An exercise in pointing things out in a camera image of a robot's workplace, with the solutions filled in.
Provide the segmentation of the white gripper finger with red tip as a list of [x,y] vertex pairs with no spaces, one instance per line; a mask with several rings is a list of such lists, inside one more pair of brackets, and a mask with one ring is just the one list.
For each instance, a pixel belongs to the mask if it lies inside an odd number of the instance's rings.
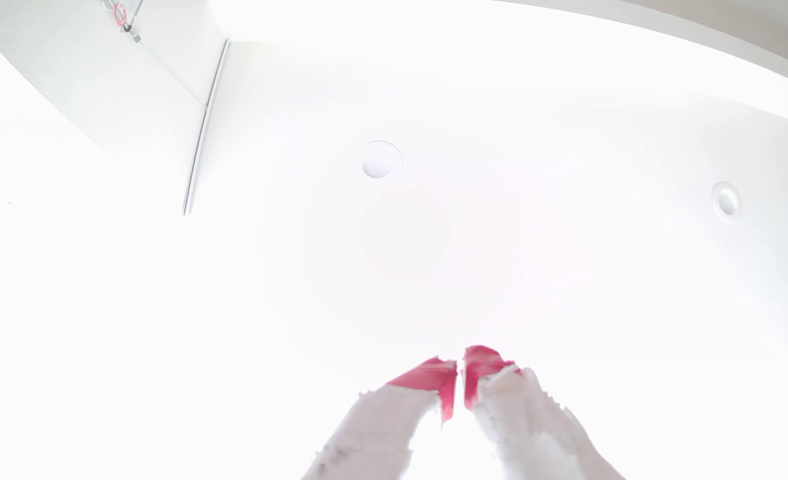
[[466,348],[463,361],[464,406],[506,479],[623,479],[530,368],[483,345]]
[[452,419],[458,375],[456,360],[434,357],[359,393],[302,479],[403,479],[420,429]]

